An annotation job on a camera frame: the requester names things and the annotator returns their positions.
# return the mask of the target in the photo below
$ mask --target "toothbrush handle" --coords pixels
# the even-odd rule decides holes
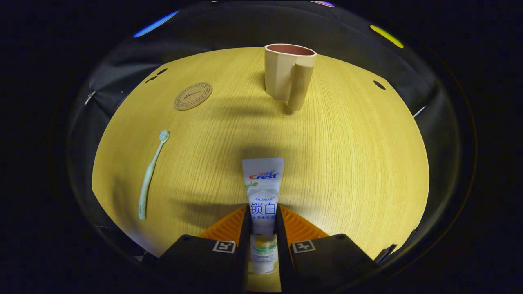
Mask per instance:
[[[154,167],[156,166],[156,160],[160,154],[163,143],[160,143],[156,155],[154,155],[153,161],[147,167],[145,171],[145,177],[143,179],[142,190],[140,191],[140,202],[138,203],[138,218],[140,220],[145,220],[146,210],[147,210],[147,191],[149,190],[149,184],[151,183],[151,178],[153,176]]]

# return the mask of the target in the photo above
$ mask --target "wood grain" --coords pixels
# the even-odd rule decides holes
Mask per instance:
[[[212,95],[193,109],[174,109],[178,93],[201,82],[212,85]],[[162,130],[170,138],[140,221],[143,175]],[[401,247],[425,209],[423,139],[386,80],[319,55],[303,108],[289,112],[265,93],[263,48],[197,54],[148,76],[104,132],[93,192],[130,238],[160,256],[180,235],[198,235],[244,205],[241,160],[261,157],[285,159],[282,204],[329,234],[347,234],[371,258],[393,243]],[[249,290],[278,291],[275,279],[249,275]]]

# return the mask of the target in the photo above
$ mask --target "toothpaste tube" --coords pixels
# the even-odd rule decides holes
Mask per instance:
[[[274,224],[283,163],[283,158],[242,160],[253,221],[251,259],[254,272],[260,274],[273,272],[278,260]]]

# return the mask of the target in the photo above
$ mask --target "orange gripper pad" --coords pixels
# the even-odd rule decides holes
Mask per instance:
[[[285,206],[280,205],[280,210],[289,246],[294,242],[328,237],[327,233]]]
[[[234,212],[219,220],[199,235],[200,238],[206,238],[219,241],[234,241],[236,246],[240,242],[240,233],[242,231],[243,216],[245,207],[240,207]]]

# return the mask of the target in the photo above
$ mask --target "toothbrush head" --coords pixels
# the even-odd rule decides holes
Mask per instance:
[[[165,143],[165,141],[167,141],[167,139],[169,139],[169,135],[170,135],[170,134],[169,134],[168,131],[165,131],[165,130],[162,131],[162,132],[160,133],[160,142]]]

